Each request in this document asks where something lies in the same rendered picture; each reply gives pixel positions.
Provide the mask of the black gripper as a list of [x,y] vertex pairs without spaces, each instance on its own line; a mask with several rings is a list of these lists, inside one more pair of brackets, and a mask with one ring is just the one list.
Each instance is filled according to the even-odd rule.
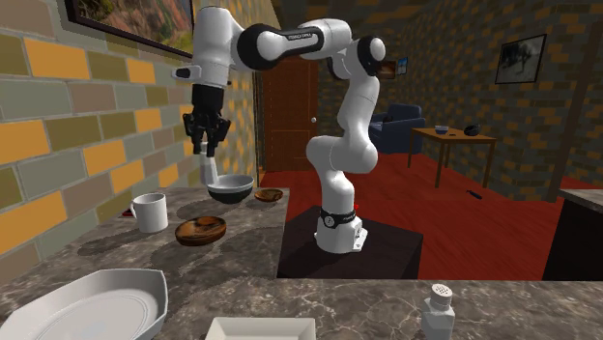
[[[220,116],[224,90],[209,85],[192,86],[192,113],[183,115],[186,135],[190,138],[195,152],[202,151],[202,141],[207,131],[207,157],[215,156],[215,148],[222,142],[231,126],[231,121]],[[208,118],[214,120],[208,125]]]

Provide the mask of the brown wooden door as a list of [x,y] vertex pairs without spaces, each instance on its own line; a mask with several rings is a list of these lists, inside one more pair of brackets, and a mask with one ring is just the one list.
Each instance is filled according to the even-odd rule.
[[269,172],[311,168],[306,145],[317,133],[318,63],[291,57],[261,73]]

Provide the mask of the small brown wooden bowl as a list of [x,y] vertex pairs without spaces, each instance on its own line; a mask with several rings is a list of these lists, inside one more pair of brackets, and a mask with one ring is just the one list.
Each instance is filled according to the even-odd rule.
[[254,193],[254,197],[257,200],[265,203],[277,202],[283,195],[283,191],[277,188],[261,188]]

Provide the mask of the white mug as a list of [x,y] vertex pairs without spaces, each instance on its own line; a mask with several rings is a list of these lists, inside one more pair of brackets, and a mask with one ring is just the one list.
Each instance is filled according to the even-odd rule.
[[166,197],[153,192],[137,196],[130,202],[130,210],[142,233],[153,234],[167,228]]

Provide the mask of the large brown wooden bowl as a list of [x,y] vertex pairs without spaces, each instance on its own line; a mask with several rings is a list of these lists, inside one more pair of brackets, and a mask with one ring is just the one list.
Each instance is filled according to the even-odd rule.
[[175,230],[179,244],[199,246],[221,239],[226,233],[226,222],[221,217],[200,216],[181,223]]

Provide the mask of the white square plate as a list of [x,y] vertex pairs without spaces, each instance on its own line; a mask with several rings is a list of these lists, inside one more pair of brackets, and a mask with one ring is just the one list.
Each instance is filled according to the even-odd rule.
[[205,340],[317,340],[313,318],[215,317]]

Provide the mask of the large white octagonal plate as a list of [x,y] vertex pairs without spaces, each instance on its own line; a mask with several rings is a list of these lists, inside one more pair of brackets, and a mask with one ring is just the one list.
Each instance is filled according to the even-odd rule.
[[153,340],[168,309],[157,269],[101,269],[16,309],[0,340]]

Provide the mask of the dark robot stand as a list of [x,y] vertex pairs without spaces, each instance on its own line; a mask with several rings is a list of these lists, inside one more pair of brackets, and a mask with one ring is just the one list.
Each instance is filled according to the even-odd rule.
[[423,235],[373,220],[363,222],[368,237],[360,252],[332,254],[314,239],[320,208],[313,206],[286,222],[279,278],[416,279]]

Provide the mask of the brown wooden side table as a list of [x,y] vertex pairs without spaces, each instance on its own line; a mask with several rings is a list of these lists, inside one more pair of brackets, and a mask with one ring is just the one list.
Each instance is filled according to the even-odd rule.
[[440,186],[442,167],[448,166],[450,148],[456,144],[484,144],[489,146],[489,152],[484,170],[482,186],[488,187],[491,165],[493,161],[494,151],[496,148],[497,139],[486,135],[478,134],[476,136],[468,136],[463,130],[450,127],[446,134],[438,134],[434,127],[413,127],[410,132],[410,145],[408,155],[408,167],[412,164],[412,148],[416,136],[432,139],[440,144],[437,172],[435,177],[435,187]]

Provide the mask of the white salt shaker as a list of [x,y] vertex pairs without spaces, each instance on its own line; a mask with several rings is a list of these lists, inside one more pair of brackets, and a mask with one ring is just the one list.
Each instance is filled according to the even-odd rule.
[[455,312],[451,306],[453,293],[444,284],[431,286],[430,296],[420,306],[421,329],[426,340],[450,340]]

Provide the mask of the dark cabinet with stone top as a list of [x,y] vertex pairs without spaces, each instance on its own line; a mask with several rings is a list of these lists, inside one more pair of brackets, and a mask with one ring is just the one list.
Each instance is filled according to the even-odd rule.
[[561,189],[564,199],[543,281],[603,281],[603,189]]

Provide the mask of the framed landscape wall picture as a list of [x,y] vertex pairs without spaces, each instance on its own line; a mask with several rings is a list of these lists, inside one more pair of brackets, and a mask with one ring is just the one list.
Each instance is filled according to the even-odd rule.
[[187,58],[192,0],[65,0],[69,21]]

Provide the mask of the dark framed wall picture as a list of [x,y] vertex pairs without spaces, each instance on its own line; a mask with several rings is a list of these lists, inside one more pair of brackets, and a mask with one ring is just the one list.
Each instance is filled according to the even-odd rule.
[[496,84],[534,83],[547,35],[542,34],[502,45]]

